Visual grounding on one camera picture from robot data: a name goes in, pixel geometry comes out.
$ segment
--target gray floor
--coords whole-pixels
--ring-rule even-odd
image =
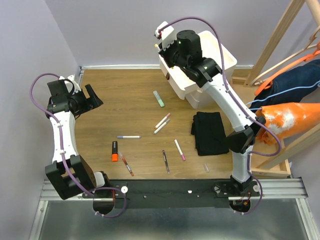
[[[222,208],[128,209],[118,218],[94,215],[91,202],[48,205],[41,240],[305,240],[294,199],[263,200],[248,215]]]

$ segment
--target white baseboard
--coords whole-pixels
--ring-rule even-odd
[[[235,69],[252,69],[253,65],[236,65]],[[159,64],[118,64],[118,65],[93,65],[81,66],[85,69],[160,69]]]

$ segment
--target black pen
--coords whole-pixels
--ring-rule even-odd
[[[165,150],[162,150],[162,153],[163,153],[164,163],[165,163],[165,166],[166,166],[166,171],[168,172],[168,174],[170,174],[170,170],[169,170],[169,166],[168,166],[168,162],[167,162],[167,157],[166,157],[166,152],[165,152]]]

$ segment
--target folded black cloth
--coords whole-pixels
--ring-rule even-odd
[[[220,112],[200,112],[193,116],[191,134],[199,156],[220,155],[229,152]]]
[[[320,59],[312,60],[303,66],[297,66],[277,76],[272,85],[268,89],[264,89],[254,100],[263,100],[270,95],[280,93],[282,91],[296,88],[308,87],[314,85],[320,79]],[[312,88],[297,88],[292,91],[273,96],[264,101],[257,101],[251,104],[251,109],[258,109],[263,106],[299,103],[302,98],[316,90],[318,86]]]

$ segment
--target wooden table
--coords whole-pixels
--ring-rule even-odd
[[[214,103],[200,110],[177,97],[161,70],[85,70],[82,88],[91,84],[104,104],[76,120],[75,138],[79,154],[94,172],[104,171],[110,179],[196,179],[229,178],[232,154],[198,156],[195,137],[191,135],[193,116],[198,112],[220,112],[226,135],[232,131],[226,115]],[[234,86],[242,100],[253,99],[253,89]],[[160,107],[153,91],[160,94],[165,107]],[[155,125],[168,113],[170,123],[153,134]],[[117,136],[142,136],[141,139],[117,139]],[[186,157],[182,161],[174,139]],[[130,175],[121,159],[111,161],[112,141],[130,165]],[[255,150],[274,152],[275,146],[258,143]],[[162,150],[165,150],[170,174],[167,173]],[[265,160],[255,156],[252,166]],[[206,173],[204,164],[210,172]],[[283,170],[281,166],[273,168]]]

